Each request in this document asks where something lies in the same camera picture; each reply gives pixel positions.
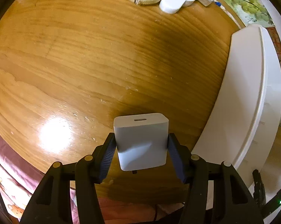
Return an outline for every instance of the wood grain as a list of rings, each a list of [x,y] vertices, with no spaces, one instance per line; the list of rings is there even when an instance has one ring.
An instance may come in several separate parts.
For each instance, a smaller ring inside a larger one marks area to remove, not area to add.
[[[42,172],[92,153],[123,115],[160,112],[192,149],[237,30],[215,4],[168,15],[128,0],[16,0],[0,21],[0,134]],[[97,193],[177,203],[185,187],[170,160],[132,175],[115,154]]]

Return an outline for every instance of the black cable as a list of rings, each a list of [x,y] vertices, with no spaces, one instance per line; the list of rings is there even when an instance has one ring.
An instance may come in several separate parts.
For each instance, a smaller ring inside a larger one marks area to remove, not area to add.
[[[153,222],[155,222],[157,219],[157,212],[158,212],[158,206],[155,205],[155,216],[154,216]]]
[[[270,201],[268,201],[267,204],[265,204],[261,208],[261,213],[262,213],[263,219],[265,219],[267,216],[269,216],[279,206],[281,206],[281,189],[277,192],[277,194]]]
[[[257,206],[261,209],[266,204],[265,187],[261,178],[261,174],[257,169],[252,172],[252,176],[254,181],[253,199],[255,200]]]

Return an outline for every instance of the paper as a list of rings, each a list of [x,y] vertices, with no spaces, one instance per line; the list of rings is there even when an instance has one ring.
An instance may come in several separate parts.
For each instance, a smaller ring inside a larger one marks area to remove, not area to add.
[[[274,27],[271,16],[261,0],[225,0],[245,26],[260,24],[265,28]]]

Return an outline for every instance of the pink cloth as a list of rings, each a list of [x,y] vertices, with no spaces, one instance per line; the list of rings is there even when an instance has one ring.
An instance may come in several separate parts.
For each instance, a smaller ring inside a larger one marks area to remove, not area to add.
[[[12,178],[1,165],[0,193],[8,213],[17,219],[21,218],[32,194]]]
[[[44,174],[25,161],[0,136],[1,166],[31,194],[35,191]]]
[[[0,165],[11,175],[20,185],[30,193],[33,193],[41,181],[44,174],[25,161],[17,154],[0,136]],[[73,224],[79,224],[78,210],[75,190],[70,190],[71,210]],[[155,208],[150,205],[124,203],[98,198],[103,218],[106,224],[127,224],[152,221],[155,215]],[[167,205],[169,211],[165,211],[166,206],[159,208],[157,219],[178,209],[172,205]]]

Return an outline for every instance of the white box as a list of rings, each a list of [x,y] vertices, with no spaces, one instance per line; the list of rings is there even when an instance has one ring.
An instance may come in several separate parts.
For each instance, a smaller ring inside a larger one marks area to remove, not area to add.
[[[160,113],[119,116],[114,131],[123,171],[162,166],[166,162],[168,118]]]

